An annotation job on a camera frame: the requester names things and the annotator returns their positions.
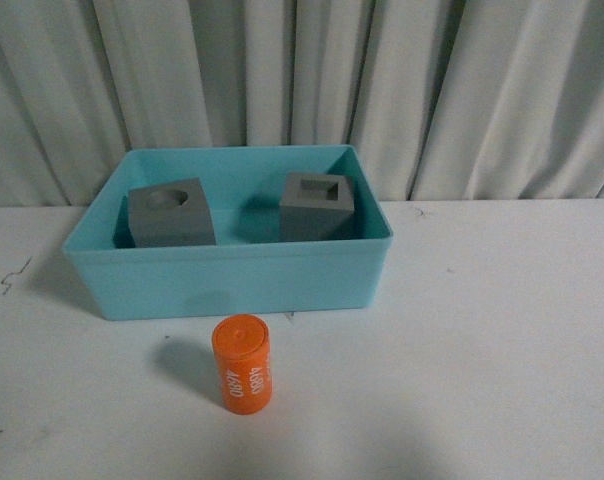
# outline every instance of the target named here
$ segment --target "light blue plastic bin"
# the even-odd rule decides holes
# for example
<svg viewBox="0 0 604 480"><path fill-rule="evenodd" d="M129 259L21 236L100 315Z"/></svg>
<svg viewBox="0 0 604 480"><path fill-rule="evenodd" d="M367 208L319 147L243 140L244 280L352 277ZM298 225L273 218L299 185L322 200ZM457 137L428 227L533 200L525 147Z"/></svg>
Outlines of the light blue plastic bin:
<svg viewBox="0 0 604 480"><path fill-rule="evenodd" d="M352 240L278 243L289 172L350 175ZM217 245L133 248L132 188L199 177ZM63 245L110 320L361 308L392 232L348 145L133 150Z"/></svg>

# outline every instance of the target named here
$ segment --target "white table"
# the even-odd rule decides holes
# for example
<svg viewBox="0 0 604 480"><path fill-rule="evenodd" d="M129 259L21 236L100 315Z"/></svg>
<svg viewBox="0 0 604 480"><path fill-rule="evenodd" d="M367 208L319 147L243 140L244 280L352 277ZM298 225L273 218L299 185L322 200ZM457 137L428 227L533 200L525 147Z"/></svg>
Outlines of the white table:
<svg viewBox="0 0 604 480"><path fill-rule="evenodd" d="M384 210L374 305L261 315L242 417L222 317L103 320L60 252L83 210L0 209L0 479L604 479L604 200Z"/></svg>

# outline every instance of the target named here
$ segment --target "gray cube with hole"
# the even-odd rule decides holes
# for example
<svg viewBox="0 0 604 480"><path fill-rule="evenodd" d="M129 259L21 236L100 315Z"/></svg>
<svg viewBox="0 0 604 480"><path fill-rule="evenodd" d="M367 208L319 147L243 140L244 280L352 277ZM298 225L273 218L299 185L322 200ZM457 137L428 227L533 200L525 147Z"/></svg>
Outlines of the gray cube with hole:
<svg viewBox="0 0 604 480"><path fill-rule="evenodd" d="M346 175L289 173L280 200L280 241L352 239L353 196Z"/></svg>
<svg viewBox="0 0 604 480"><path fill-rule="evenodd" d="M215 245L209 204L197 178L129 190L136 247Z"/></svg>

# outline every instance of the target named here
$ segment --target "orange can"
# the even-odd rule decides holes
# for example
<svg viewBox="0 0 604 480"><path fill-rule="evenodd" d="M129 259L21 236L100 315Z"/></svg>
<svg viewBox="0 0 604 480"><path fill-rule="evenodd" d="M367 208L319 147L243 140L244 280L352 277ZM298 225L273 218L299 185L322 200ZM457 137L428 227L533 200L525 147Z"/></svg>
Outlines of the orange can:
<svg viewBox="0 0 604 480"><path fill-rule="evenodd" d="M239 415L262 410L273 392L266 323L254 315L233 315L215 327L211 341L226 408Z"/></svg>

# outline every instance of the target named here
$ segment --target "curtain fold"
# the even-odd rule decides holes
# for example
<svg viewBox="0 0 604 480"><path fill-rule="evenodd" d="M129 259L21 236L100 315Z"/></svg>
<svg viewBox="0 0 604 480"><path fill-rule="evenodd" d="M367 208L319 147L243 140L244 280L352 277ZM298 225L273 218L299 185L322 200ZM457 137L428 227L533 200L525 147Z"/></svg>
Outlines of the curtain fold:
<svg viewBox="0 0 604 480"><path fill-rule="evenodd" d="M3 0L0 206L130 148L351 143L382 200L604 197L603 0Z"/></svg>
<svg viewBox="0 0 604 480"><path fill-rule="evenodd" d="M411 198L593 198L604 2L467 4Z"/></svg>
<svg viewBox="0 0 604 480"><path fill-rule="evenodd" d="M0 109L19 119L0 132L1 178L15 188L0 205L21 203L14 180L41 192L27 205L89 203L127 146L91 4L0 2L5 67ZM24 156L14 157L14 141Z"/></svg>

